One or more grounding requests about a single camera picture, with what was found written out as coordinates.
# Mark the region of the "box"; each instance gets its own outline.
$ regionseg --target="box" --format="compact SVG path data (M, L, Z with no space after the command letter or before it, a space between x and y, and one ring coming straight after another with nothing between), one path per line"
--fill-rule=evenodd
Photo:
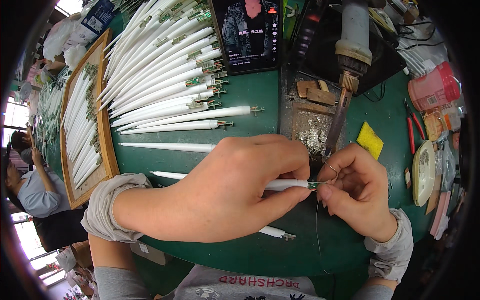
M160 264L160 265L166 265L167 264L167 259L165 257L165 253L161 252L160 250L157 250L153 247L150 247L148 245L145 245L144 243L137 241L135 244L130 244L130 249L132 250L133 253L144 257L154 263Z
M95 4L63 44L63 52L77 45L87 46L101 36L116 15L114 8L109 0L100 0Z

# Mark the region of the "phone screen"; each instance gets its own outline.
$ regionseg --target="phone screen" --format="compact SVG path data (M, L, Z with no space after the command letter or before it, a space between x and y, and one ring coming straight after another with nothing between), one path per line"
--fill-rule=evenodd
M229 73L279 65L282 0L210 0Z

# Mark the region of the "wire cutter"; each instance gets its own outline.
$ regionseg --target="wire cutter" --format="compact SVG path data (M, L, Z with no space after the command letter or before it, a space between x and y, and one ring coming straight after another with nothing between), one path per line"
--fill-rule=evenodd
M407 110L407 123L408 123L408 136L410 138L410 150L412 151L412 154L415 154L415 139L413 137L412 118L423 140L425 139L425 134L423 133L423 129L420 126L419 119L417 119L417 116L412 112L412 110L408 106L406 98L403 100L403 104L405 104L405 109Z

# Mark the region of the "wooden frame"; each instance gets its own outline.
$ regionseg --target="wooden frame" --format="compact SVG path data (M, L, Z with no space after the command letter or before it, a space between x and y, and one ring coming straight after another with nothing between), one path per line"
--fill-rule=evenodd
M105 89L107 83L103 81L103 75L107 68L107 61L104 61L105 52L103 49L109 44L112 38L112 30L109 28L104 34L91 46L85 56L82 58L77 68L71 74L66 83L65 95L63 97L61 119L67 109L68 101L72 96L75 83L83 70L84 66L89 62L98 64L98 76L96 88L93 91L93 97L96 99L98 95ZM97 108L100 108L101 101L97 102ZM86 203L92 195L94 189L102 181L109 180L116 175L120 174L117 159L115 157L115 151L113 149L112 135L110 130L110 122L108 120L108 110L104 109L97 115L98 123L98 136L100 141L100 148L102 151L103 162L93 172L88 179L81 185L81 187L75 190L73 184L73 177L71 169L73 169L73 163L67 158L65 132L60 129L60 154L61 164L63 172L63 180L65 182L65 188L67 190L68 201L70 207L75 209L84 203Z

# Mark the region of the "worker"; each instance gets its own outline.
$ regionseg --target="worker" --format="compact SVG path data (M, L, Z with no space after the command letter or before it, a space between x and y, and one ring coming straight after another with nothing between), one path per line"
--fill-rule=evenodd
M12 148L20 155L20 158L24 163L33 166L32 159L32 145L34 145L34 139L32 135L32 127L27 128L27 132L15 131L10 138ZM42 157L42 165L45 164L45 160Z
M23 176L10 160L10 151L8 145L1 164L7 197L18 209L33 216L45 251L87 240L87 232L80 224L85 208L70 208L65 184L50 168L43 166L40 151L32 148L36 169Z
M390 299L413 251L410 221L402 210L388 208L386 170L360 146L348 145L327 163L318 174L318 181L327 184L319 185L317 199L330 215L365 236L367 250L375 253L370 279L354 299ZM215 184L205 184L212 174ZM100 183L82 220L100 298L151 299L135 272L128 244L144 234L166 241L232 240L258 232L311 194L307 188L291 187L262 198L267 183L280 176L307 180L308 151L283 136L262 135L223 139L187 177L166 188L152 189L144 174ZM306 277L273 281L200 265L163 297L202 298L321 299Z

